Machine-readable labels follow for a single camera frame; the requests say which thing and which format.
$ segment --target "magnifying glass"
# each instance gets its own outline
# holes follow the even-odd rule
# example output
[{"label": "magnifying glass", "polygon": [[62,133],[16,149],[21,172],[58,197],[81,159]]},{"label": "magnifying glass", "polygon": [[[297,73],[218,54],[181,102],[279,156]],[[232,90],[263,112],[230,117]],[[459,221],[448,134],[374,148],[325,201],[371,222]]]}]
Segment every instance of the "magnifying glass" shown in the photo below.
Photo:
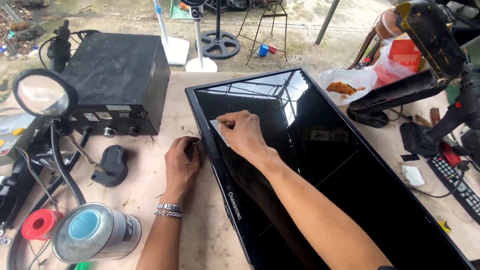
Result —
[{"label": "magnifying glass", "polygon": [[67,114],[78,103],[78,93],[59,73],[29,69],[13,81],[13,95],[27,113],[44,119]]}]

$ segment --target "blue container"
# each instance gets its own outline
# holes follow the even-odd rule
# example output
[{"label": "blue container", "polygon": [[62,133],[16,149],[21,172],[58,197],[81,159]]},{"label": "blue container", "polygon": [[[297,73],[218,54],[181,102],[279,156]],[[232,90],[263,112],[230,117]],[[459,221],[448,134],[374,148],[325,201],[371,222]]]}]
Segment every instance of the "blue container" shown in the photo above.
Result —
[{"label": "blue container", "polygon": [[266,56],[268,53],[268,45],[262,44],[260,45],[260,49],[258,50],[258,55]]}]

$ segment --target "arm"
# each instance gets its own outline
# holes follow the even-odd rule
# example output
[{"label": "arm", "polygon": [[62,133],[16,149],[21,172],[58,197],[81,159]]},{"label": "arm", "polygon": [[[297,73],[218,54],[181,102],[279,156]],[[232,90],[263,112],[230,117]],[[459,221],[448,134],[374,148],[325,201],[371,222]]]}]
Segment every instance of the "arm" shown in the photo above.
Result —
[{"label": "arm", "polygon": [[266,145],[258,116],[244,110],[217,119],[231,148],[268,179],[298,229],[331,269],[376,270],[391,265],[362,228]]},{"label": "arm", "polygon": [[[194,137],[175,139],[165,154],[167,187],[159,203],[183,206],[185,193],[197,177],[202,161],[198,144],[193,145],[191,161],[185,155],[185,149],[197,141],[198,138]],[[179,244],[180,218],[156,216],[135,269],[177,270]]]}]

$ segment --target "black tv screen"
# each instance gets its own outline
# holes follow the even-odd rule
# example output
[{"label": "black tv screen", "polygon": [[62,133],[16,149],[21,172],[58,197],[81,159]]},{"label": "black tv screen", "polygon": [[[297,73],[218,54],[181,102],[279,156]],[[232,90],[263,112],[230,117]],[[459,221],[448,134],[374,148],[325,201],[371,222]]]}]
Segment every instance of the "black tv screen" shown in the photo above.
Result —
[{"label": "black tv screen", "polygon": [[248,262],[260,269],[329,269],[267,179],[210,123],[260,117],[268,146],[346,212],[398,269],[473,269],[438,223],[302,68],[185,89]]}]

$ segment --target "changhong logo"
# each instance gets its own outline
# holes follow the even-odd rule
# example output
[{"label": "changhong logo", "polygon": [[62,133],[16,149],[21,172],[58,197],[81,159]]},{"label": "changhong logo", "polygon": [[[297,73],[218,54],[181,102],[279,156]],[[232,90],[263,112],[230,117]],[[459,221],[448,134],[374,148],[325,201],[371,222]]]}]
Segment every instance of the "changhong logo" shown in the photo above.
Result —
[{"label": "changhong logo", "polygon": [[241,215],[239,208],[237,207],[237,203],[235,202],[235,199],[233,198],[233,193],[229,192],[228,197],[230,198],[230,201],[232,202],[233,209],[235,210],[235,214],[237,215],[237,219],[241,220]]}]

